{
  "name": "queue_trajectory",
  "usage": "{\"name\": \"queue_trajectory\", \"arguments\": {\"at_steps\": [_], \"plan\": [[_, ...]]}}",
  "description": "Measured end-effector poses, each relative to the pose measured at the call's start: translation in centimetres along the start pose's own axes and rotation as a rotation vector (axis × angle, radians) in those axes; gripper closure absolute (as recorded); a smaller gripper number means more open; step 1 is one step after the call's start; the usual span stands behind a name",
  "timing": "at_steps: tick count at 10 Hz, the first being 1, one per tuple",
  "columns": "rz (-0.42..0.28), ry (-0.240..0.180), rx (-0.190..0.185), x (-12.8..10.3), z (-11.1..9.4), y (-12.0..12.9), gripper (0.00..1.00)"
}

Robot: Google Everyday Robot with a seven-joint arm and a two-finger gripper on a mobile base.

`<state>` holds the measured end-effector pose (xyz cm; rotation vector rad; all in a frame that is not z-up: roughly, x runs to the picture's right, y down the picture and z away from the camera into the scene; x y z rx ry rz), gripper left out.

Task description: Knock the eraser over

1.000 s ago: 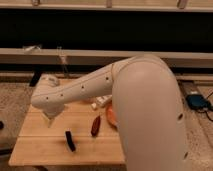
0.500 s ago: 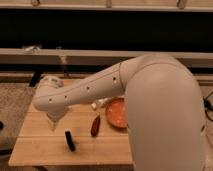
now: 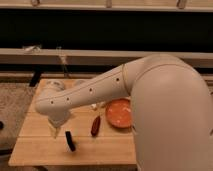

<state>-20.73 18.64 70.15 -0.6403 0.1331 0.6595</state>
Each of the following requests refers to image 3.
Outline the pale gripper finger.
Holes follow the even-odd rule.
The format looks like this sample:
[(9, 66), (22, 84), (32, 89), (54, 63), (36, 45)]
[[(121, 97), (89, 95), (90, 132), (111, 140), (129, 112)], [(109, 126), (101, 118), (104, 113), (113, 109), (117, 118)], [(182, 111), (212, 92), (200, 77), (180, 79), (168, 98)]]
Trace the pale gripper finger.
[(57, 136), (58, 136), (59, 133), (60, 133), (61, 128), (60, 128), (60, 127), (55, 128), (54, 126), (50, 125), (50, 126), (49, 126), (49, 130), (50, 130), (51, 136), (52, 136), (54, 139), (56, 139)]

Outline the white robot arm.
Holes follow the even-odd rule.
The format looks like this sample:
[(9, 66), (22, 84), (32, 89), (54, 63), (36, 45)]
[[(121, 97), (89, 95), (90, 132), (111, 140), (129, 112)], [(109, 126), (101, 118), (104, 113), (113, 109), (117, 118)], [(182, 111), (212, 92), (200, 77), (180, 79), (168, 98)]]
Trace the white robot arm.
[(122, 97), (131, 99), (138, 171), (213, 171), (213, 99), (177, 57), (140, 58), (71, 89), (49, 81), (35, 108), (58, 128), (72, 108)]

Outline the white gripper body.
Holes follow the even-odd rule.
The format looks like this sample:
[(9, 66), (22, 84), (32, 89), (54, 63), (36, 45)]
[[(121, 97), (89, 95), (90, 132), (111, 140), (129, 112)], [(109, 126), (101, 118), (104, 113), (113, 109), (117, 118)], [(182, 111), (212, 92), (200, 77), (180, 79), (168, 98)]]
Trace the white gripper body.
[(59, 112), (48, 117), (49, 122), (53, 127), (58, 128), (65, 124), (70, 119), (71, 113), (69, 111)]

